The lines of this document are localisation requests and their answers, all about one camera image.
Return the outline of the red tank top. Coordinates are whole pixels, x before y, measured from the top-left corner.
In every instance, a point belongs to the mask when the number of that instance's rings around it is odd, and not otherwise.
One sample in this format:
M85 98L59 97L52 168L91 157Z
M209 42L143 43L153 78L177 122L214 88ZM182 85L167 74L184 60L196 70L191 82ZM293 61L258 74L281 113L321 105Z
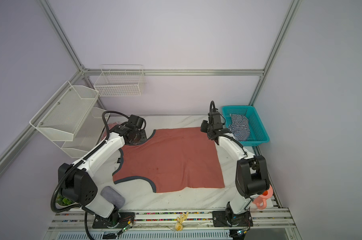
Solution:
M116 185L144 180L154 193L225 186L216 144L197 127L155 130L145 143L125 145L120 153Z

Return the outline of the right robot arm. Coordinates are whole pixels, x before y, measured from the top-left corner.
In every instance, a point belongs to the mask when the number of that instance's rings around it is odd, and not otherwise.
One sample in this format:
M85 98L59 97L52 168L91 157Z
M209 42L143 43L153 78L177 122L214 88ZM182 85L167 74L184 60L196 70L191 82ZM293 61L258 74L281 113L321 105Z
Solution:
M229 129L223 127L221 113L214 101L210 102L208 120L202 121L200 130L223 148L236 161L235 186L237 193L225 209L226 225L229 227L247 223L251 226L251 203L270 189L266 159L256 156L234 138Z

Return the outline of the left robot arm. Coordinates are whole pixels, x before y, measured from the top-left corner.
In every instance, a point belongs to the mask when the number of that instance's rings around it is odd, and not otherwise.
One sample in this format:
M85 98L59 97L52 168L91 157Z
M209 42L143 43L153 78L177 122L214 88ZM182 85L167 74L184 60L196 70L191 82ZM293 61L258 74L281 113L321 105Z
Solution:
M107 114L117 114L127 119L121 125L109 128ZM93 179L99 168L125 145L135 146L147 140L144 118L127 116L117 111L102 113L106 136L90 152L72 164L59 167L59 179L54 189L50 207L54 213L66 212L72 208L80 208L88 214L108 219L118 212L118 207L110 203L98 193Z

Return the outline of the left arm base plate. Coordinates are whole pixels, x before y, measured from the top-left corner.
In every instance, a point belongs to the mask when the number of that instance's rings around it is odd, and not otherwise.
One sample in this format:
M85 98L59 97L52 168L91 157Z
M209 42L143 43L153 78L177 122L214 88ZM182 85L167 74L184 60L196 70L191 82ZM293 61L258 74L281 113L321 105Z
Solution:
M93 229L122 229L133 222L136 214L134 212L118 212L111 214L108 218L96 215L93 222Z

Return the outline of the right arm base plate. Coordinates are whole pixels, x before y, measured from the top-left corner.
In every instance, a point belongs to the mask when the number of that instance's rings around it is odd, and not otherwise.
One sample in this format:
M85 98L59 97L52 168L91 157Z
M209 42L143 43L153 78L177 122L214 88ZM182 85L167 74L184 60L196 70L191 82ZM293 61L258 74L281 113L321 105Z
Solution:
M235 215L228 211L212 212L214 227L252 227L253 220L250 211Z

